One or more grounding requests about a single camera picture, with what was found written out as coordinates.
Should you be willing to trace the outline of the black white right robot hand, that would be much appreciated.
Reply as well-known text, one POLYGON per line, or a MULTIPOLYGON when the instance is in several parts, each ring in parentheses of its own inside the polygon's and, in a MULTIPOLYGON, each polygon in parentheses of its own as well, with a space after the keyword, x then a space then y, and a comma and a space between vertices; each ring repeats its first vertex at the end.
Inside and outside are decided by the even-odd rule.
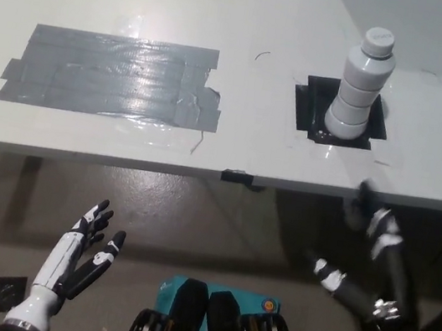
POLYGON ((412 275, 403 257, 403 236, 393 211, 368 180, 358 186, 353 200, 362 217, 369 259, 383 268, 384 289, 373 296, 346 272, 313 251, 304 256, 324 289, 341 305, 380 331, 420 331, 419 310, 412 275))

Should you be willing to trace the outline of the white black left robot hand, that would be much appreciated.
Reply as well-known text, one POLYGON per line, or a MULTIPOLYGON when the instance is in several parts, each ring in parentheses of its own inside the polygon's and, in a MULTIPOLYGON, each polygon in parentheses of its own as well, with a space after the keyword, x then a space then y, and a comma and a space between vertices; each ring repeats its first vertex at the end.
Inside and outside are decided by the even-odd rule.
POLYGON ((34 278, 30 294, 10 309, 0 331, 50 331, 51 319, 64 303, 79 296, 109 269, 126 240, 123 230, 88 261, 77 265, 86 250, 104 239, 103 230, 114 215, 109 204, 106 199, 95 204, 60 237, 34 278))

